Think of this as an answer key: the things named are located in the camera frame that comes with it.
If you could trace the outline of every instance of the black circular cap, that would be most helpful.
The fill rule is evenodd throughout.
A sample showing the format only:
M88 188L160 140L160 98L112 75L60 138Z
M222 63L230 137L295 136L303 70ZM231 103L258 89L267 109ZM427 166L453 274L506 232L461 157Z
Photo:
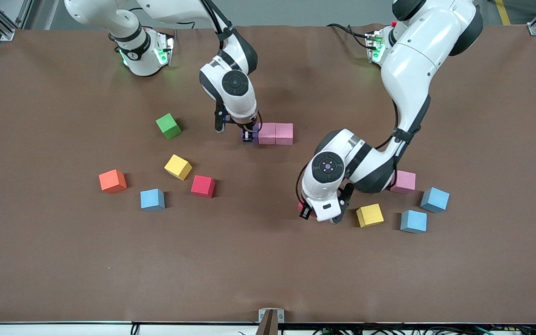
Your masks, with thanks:
M231 70L223 76L223 89L230 95L243 96L249 90L249 79L238 70Z
M344 164L341 157L329 151L319 153L311 164L313 178L322 184L338 180L343 172Z
M426 0L397 0L392 4L392 13L398 21L410 20L425 2Z

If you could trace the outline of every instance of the yellow floor line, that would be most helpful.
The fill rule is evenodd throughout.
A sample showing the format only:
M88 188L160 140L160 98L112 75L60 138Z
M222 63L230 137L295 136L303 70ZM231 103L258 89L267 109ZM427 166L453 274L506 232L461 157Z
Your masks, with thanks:
M502 25L509 26L510 19L503 0L496 0L497 11L500 13L500 19L502 19Z

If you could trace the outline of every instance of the orange cube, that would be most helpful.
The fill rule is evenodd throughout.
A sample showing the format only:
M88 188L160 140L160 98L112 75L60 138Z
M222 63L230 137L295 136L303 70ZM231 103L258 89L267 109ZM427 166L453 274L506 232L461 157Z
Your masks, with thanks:
M109 172L105 172L104 174L99 174L98 180L100 180L100 189L109 194L121 192L124 189L127 189L125 176L118 170L111 170Z

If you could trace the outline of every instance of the blue cube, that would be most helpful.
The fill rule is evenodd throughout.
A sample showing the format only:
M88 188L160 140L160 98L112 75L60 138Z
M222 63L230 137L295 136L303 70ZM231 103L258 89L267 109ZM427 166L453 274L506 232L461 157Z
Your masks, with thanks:
M149 189L140 192L140 206L146 212L164 209L164 193L160 189Z
M409 233L422 234L427 231L427 214L408 210L400 218L400 230Z
M432 187L423 195L423 200L421 200L421 208L436 214L444 212L446 210L449 197L449 193Z
M253 136L254 140L251 141L251 142L243 142L243 144L258 144L258 124L259 123L255 123L254 127L251 128L253 131L255 131L254 133L251 133L249 135ZM241 140L243 140L245 138L245 131L243 129L241 129Z

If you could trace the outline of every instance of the red cube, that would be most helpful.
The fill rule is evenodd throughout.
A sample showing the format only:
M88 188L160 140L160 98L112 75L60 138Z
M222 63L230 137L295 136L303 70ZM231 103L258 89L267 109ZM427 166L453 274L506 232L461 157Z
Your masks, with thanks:
M99 174L98 180L100 181L100 189L109 194L121 192L127 188L125 176L118 170L111 170L104 174Z
M198 197L211 198L214 195L215 182L210 177L194 176L192 193Z

